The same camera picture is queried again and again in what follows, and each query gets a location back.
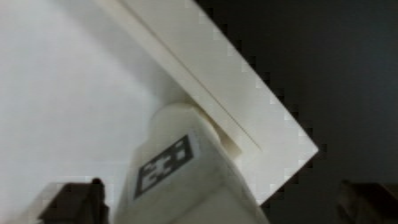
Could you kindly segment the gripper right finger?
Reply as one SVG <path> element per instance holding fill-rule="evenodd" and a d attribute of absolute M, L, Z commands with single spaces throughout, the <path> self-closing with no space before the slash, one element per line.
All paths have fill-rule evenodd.
<path fill-rule="evenodd" d="M 398 183 L 341 181 L 337 224 L 398 224 Z"/>

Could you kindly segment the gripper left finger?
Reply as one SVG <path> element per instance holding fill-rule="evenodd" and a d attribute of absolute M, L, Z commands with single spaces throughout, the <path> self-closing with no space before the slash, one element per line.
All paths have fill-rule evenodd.
<path fill-rule="evenodd" d="M 108 224 L 105 184 L 99 178 L 89 183 L 67 183 L 39 215 L 42 224 Z"/>

